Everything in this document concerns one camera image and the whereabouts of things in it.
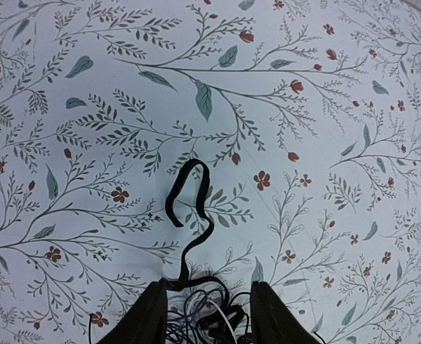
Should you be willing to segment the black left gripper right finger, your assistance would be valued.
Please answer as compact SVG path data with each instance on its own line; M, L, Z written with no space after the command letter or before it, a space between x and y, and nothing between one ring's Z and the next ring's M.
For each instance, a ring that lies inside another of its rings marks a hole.
M254 343L319 343L302 327L267 282L252 283L250 312Z

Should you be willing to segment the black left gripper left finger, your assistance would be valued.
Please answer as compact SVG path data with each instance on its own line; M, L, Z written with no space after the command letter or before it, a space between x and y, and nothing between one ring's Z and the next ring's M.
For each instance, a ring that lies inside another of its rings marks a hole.
M162 344L166 327L166 281L151 282L121 321L98 343Z

